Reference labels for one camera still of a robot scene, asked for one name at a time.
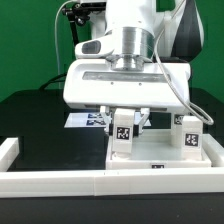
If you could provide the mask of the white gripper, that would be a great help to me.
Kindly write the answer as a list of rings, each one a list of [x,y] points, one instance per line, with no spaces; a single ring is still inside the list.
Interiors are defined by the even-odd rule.
[[[110,108],[140,109],[135,115],[138,133],[143,133],[150,110],[184,113],[157,63],[145,63],[142,71],[114,71],[104,59],[79,59],[68,70],[63,98],[71,108],[100,107],[109,134]]]

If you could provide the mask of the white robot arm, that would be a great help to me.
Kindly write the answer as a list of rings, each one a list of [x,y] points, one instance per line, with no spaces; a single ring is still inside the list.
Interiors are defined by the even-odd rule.
[[[190,62],[204,31],[195,0],[174,0],[159,12],[156,0],[81,0],[93,23],[75,47],[63,97],[72,108],[99,108],[111,134],[133,133],[134,113],[186,114]]]

